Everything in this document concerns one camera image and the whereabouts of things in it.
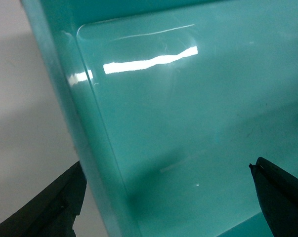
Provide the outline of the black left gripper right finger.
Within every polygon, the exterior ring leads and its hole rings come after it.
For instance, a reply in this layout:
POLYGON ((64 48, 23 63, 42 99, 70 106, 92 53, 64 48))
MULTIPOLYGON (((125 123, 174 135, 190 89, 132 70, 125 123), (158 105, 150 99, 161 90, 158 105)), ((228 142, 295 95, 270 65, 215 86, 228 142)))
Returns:
POLYGON ((262 213, 275 237, 298 237, 298 178, 263 157, 249 164, 262 213))

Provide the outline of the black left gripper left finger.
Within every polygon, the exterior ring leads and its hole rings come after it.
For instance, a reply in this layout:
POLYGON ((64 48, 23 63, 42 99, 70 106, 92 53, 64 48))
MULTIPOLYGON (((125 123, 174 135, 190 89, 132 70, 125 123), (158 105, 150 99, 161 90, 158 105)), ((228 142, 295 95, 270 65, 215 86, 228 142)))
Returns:
POLYGON ((27 204, 0 223, 0 237, 74 237, 86 178, 76 162, 27 204))

